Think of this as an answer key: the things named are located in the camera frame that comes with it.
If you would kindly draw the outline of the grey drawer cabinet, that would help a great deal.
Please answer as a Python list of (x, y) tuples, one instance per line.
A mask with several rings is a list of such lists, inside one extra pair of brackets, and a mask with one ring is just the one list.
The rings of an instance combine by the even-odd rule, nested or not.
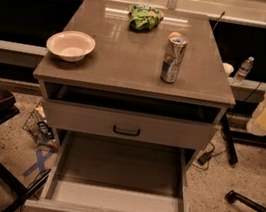
[[(67, 26), (92, 36), (95, 49), (76, 63), (46, 54), (34, 71), (43, 100), (217, 128), (234, 97), (207, 17), (167, 11), (164, 20), (145, 33), (131, 30), (128, 18), (125, 3), (85, 0)], [(186, 37), (188, 46), (176, 81), (168, 84), (160, 75), (171, 32)], [(51, 128), (60, 142), (68, 133), (79, 132)], [(202, 151), (175, 148), (187, 161)]]

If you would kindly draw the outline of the black desk leg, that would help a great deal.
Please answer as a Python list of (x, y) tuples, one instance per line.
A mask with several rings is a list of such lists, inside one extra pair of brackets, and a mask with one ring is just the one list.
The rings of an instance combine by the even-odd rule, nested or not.
[(228, 123), (229, 121), (227, 119), (227, 116), (226, 114), (224, 114), (221, 118), (221, 124), (223, 127), (222, 130), (223, 130), (223, 134), (226, 140), (227, 150), (228, 150), (228, 155), (229, 155), (228, 163), (230, 165), (234, 165), (238, 162), (238, 157), (237, 157), (235, 145), (233, 143), (232, 134), (230, 132), (230, 126)]

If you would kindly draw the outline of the clear water bottle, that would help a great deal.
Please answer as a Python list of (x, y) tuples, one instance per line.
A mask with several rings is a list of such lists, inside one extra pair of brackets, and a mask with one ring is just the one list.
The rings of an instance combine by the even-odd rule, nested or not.
[(254, 57), (249, 57), (244, 62), (241, 63), (239, 69), (233, 76), (232, 83), (235, 85), (240, 85), (245, 77), (249, 74), (250, 70), (252, 70), (252, 67), (254, 65)]

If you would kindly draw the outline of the white paper cup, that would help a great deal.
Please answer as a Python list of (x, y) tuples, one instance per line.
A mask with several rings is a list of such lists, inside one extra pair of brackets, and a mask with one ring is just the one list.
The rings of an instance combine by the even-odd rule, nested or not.
[(234, 67), (230, 65), (229, 63), (223, 63), (224, 71), (226, 73), (226, 76), (230, 76), (233, 73)]

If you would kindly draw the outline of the black power adapter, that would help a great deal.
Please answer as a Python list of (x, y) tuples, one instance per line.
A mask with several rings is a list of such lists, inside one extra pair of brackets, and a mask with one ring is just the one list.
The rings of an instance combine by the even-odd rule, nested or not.
[(204, 165), (205, 163), (207, 163), (210, 159), (212, 158), (212, 152), (205, 152), (203, 153), (198, 159), (197, 159), (197, 163), (199, 165)]

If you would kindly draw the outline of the black chair base leg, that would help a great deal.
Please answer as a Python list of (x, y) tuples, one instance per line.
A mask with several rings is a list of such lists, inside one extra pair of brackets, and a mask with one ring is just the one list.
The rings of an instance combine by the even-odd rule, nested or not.
[(231, 204), (237, 200), (256, 212), (266, 212), (266, 207), (263, 207), (260, 204), (255, 203), (255, 201), (250, 200), (250, 198), (246, 198), (244, 195), (238, 194), (238, 192), (232, 190), (225, 195), (225, 200), (227, 203)]

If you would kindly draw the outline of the tall silver drink can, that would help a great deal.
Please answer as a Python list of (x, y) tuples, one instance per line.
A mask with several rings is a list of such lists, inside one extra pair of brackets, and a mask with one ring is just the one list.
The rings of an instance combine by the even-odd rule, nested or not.
[(187, 46), (188, 39), (183, 35), (180, 35), (179, 42), (168, 40), (160, 75), (164, 82), (170, 84), (176, 81)]

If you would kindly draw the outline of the orange fruit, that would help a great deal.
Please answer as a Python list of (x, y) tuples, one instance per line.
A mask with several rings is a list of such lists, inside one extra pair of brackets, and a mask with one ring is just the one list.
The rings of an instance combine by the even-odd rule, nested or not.
[(179, 42), (180, 40), (180, 33), (179, 32), (171, 32), (168, 35), (168, 39), (174, 42)]

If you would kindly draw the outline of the green chip bag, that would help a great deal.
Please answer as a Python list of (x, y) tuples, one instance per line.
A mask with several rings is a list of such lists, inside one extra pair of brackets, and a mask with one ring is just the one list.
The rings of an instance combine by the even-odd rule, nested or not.
[(164, 13), (151, 5), (135, 4), (129, 6), (129, 25), (140, 30), (151, 30), (163, 19)]

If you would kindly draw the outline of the white bowl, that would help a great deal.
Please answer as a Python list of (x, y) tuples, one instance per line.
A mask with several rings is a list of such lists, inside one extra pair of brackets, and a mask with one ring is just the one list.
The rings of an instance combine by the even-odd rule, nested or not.
[(50, 53), (67, 62), (81, 61), (95, 49), (96, 42), (86, 33), (80, 31), (63, 31), (56, 33), (46, 41)]

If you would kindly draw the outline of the blue tape cross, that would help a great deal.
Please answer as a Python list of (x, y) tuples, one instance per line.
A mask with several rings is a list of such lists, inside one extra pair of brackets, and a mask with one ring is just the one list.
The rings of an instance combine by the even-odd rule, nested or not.
[(28, 177), (30, 174), (39, 170), (42, 173), (45, 170), (45, 162), (49, 160), (50, 157), (53, 156), (53, 151), (43, 151), (39, 149), (36, 151), (36, 161), (29, 167), (23, 174), (23, 177)]

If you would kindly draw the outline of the black stand leg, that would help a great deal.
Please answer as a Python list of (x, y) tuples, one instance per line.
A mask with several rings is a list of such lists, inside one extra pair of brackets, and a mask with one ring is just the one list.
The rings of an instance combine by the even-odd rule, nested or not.
[(15, 193), (18, 195), (17, 199), (9, 206), (4, 208), (2, 212), (15, 212), (18, 208), (21, 208), (25, 201), (33, 196), (35, 192), (37, 192), (45, 184), (45, 182), (48, 180), (49, 174), (49, 169), (43, 170), (37, 174), (33, 182), (31, 182), (27, 187), (23, 185), (17, 185), (20, 187), (20, 190), (15, 190)]

